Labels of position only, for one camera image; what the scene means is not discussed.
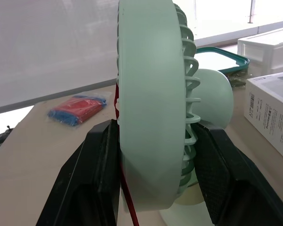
white panel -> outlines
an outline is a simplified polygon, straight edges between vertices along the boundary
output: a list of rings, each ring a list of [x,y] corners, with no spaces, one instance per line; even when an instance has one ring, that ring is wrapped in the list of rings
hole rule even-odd
[[[277,23],[272,23],[272,24],[266,24],[263,26],[260,26],[258,29],[258,34],[265,33],[265,32],[270,32],[275,29],[279,29],[283,27],[283,21],[277,22]]]
[[[0,0],[0,107],[116,78],[118,0]]]
[[[268,33],[258,34],[247,38],[248,41],[266,45],[279,45],[283,43],[283,29],[275,30]]]

window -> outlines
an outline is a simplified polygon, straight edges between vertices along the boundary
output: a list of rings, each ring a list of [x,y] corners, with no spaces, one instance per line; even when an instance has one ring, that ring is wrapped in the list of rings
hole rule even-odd
[[[198,47],[235,42],[238,38],[283,27],[283,0],[174,0],[173,2],[187,15],[188,26],[194,33]]]

red cable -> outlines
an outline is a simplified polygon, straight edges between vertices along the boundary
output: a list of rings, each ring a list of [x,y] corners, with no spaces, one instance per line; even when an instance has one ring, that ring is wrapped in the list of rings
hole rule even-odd
[[[115,98],[114,98],[114,108],[115,108],[116,117],[118,118],[119,117],[119,111],[116,108],[117,99],[118,99],[118,85],[116,84]],[[124,196],[125,196],[125,199],[126,199],[126,203],[127,203],[127,206],[128,206],[129,212],[130,212],[132,223],[133,223],[133,226],[139,226],[138,219],[137,219],[136,212],[135,212],[135,208],[134,208],[134,205],[133,205],[133,201],[132,201],[132,198],[131,198],[131,195],[130,195],[130,192],[129,192],[128,185],[126,183],[123,165],[122,165],[121,162],[120,162],[120,168],[121,168],[121,170],[120,170],[121,171],[121,173],[120,173],[121,186],[122,186],[123,193],[124,193]]]
[[[134,208],[134,205],[133,205],[133,201],[132,201],[132,198],[131,198],[131,195],[130,195],[130,192],[129,192],[128,185],[126,183],[122,163],[120,163],[120,168],[121,168],[121,186],[122,186],[123,193],[124,193],[124,196],[125,196],[125,199],[126,199],[126,203],[127,203],[130,215],[131,215],[132,223],[133,223],[134,226],[139,226],[138,219],[137,219],[136,212],[135,212],[135,208]]]

white storage box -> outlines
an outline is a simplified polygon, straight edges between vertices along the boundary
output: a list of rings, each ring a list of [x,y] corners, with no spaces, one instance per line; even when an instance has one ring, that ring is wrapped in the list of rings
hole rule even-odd
[[[250,60],[253,76],[283,72],[283,28],[239,39],[238,54]]]
[[[283,155],[283,73],[246,81],[244,116]]]

beige tabletop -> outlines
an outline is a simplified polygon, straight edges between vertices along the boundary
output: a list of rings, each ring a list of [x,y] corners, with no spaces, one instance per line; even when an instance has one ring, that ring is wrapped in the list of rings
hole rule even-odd
[[[110,103],[77,129],[47,120],[50,108],[62,97],[37,104],[0,147],[0,226],[32,226],[57,175],[87,132],[96,124],[115,118],[115,86]],[[283,201],[283,157],[243,117],[244,89],[234,89],[234,114],[226,132],[233,143],[254,161]],[[140,225],[163,226],[158,211],[138,213]],[[120,201],[118,225],[132,225]]]

